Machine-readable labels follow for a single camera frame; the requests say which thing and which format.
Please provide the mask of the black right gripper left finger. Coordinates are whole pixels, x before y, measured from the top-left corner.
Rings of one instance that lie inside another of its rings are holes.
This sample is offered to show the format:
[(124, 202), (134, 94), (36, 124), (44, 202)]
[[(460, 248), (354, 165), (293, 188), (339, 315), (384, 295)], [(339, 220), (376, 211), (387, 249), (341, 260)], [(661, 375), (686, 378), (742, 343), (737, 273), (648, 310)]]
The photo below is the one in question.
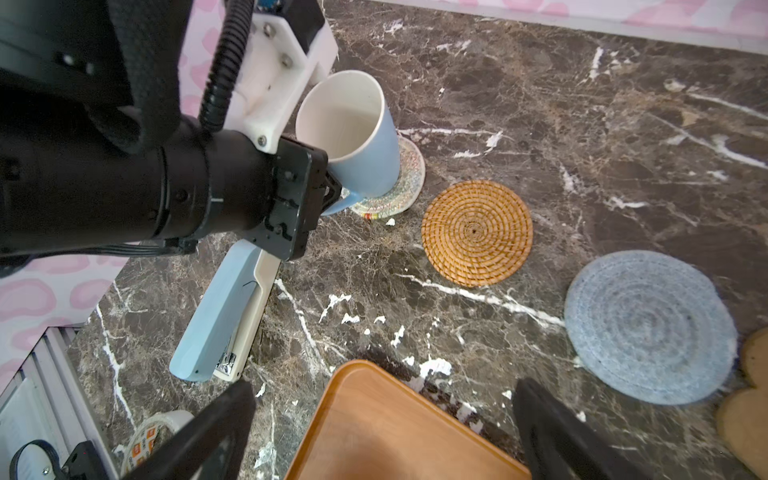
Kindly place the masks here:
[(256, 398), (245, 380), (231, 384), (127, 479), (236, 479)]

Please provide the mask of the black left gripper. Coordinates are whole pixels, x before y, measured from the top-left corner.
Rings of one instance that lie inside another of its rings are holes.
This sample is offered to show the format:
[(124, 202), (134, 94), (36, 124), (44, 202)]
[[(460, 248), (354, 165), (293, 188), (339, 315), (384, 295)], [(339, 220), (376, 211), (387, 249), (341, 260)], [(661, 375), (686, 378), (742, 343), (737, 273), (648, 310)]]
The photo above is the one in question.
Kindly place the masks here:
[(340, 199), (341, 183), (328, 170), (327, 153), (283, 136), (271, 160), (271, 206), (243, 237), (282, 261), (302, 257), (319, 218)]

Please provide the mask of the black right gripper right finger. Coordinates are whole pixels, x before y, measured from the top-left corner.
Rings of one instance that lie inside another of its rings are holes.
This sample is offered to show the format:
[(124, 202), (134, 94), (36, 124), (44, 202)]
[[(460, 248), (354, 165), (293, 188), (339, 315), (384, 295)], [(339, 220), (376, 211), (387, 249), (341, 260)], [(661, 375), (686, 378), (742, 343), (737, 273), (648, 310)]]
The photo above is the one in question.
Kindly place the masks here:
[(534, 479), (646, 479), (532, 378), (517, 382), (513, 413)]

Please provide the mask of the light blue mug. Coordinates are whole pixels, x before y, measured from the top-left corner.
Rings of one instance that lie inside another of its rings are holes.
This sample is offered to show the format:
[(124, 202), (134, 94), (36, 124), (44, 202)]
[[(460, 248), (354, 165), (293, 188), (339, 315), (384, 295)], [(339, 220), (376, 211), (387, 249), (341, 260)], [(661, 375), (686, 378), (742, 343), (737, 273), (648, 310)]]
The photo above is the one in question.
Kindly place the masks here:
[(340, 71), (304, 98), (295, 124), (297, 140), (328, 156), (328, 170), (349, 194), (323, 214), (386, 195), (400, 174), (398, 135), (383, 89), (370, 74)]

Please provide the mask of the multicolour woven round coaster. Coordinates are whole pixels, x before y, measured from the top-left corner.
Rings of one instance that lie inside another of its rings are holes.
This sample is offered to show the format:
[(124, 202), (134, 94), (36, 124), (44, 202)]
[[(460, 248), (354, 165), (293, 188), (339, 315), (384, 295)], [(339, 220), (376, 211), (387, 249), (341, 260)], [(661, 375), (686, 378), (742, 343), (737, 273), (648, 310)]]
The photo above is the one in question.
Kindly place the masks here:
[(411, 140), (398, 137), (400, 173), (393, 188), (385, 195), (363, 199), (350, 207), (355, 214), (368, 219), (386, 219), (408, 210), (417, 200), (426, 178), (426, 163), (419, 148)]

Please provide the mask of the grey blue woven coaster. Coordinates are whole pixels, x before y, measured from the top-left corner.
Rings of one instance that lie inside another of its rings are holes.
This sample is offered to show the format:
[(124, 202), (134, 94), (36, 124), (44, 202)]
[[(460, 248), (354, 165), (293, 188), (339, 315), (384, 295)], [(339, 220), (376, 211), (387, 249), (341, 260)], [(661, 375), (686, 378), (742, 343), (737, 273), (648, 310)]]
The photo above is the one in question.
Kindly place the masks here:
[(735, 323), (714, 284), (653, 251), (614, 252), (586, 265), (568, 288), (564, 324), (586, 369), (657, 405), (709, 397), (737, 356)]

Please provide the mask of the woven rattan round coaster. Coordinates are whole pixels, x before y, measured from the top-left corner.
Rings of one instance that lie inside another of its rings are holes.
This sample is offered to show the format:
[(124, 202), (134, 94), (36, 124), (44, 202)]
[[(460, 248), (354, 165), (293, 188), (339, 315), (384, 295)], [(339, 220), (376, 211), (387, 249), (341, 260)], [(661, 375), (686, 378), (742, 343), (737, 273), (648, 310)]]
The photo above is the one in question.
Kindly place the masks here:
[(442, 277), (475, 288), (497, 284), (523, 266), (534, 228), (528, 206), (514, 191), (472, 180), (450, 186), (430, 203), (421, 236)]

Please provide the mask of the cork flower shaped coaster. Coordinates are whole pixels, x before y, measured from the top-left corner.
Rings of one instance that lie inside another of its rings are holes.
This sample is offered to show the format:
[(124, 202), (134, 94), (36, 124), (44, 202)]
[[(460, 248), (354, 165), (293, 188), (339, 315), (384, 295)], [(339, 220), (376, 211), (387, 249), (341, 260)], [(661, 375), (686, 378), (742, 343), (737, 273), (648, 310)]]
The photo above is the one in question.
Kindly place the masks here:
[(759, 479), (767, 478), (767, 329), (752, 334), (739, 357), (748, 386), (730, 394), (716, 414), (728, 450)]

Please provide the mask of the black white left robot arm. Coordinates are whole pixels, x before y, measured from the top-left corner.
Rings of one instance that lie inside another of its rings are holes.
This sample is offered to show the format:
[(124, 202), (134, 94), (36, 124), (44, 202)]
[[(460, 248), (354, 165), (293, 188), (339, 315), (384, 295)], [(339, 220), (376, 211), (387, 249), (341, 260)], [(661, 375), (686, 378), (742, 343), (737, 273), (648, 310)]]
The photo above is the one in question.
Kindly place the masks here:
[(2, 3), (3, 276), (58, 255), (190, 255), (222, 232), (305, 253), (341, 186), (284, 130), (335, 40), (315, 1), (228, 1), (223, 16), (190, 116), (191, 2)]

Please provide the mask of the clear tape roll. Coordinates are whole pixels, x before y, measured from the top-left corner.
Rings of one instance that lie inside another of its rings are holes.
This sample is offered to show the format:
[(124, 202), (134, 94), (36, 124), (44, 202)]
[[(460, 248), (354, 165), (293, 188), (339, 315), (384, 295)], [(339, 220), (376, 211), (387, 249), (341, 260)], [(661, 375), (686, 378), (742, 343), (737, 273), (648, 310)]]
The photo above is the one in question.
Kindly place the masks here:
[(136, 430), (125, 454), (120, 476), (124, 477), (147, 461), (167, 440), (178, 433), (193, 415), (186, 410), (158, 413), (145, 420)]

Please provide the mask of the orange wooden tray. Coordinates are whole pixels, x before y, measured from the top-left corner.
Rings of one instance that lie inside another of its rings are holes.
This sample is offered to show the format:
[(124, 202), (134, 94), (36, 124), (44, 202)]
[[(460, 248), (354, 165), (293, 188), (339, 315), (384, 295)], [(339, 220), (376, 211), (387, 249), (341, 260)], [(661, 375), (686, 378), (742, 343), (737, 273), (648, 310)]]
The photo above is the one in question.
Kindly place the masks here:
[(372, 362), (331, 377), (288, 479), (528, 479), (527, 467)]

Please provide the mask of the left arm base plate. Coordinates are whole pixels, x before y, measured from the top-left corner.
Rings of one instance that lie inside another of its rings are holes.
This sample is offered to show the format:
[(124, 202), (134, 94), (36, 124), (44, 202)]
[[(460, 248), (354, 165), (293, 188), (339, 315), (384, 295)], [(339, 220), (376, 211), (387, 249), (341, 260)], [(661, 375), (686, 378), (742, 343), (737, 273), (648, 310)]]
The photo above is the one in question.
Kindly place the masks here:
[[(32, 448), (39, 457), (32, 457), (32, 464), (24, 460), (25, 451)], [(46, 440), (36, 439), (21, 446), (12, 456), (8, 468), (9, 478), (16, 479), (56, 479), (56, 480), (107, 480), (107, 472), (92, 441), (78, 443), (69, 456), (62, 461), (57, 450)]]

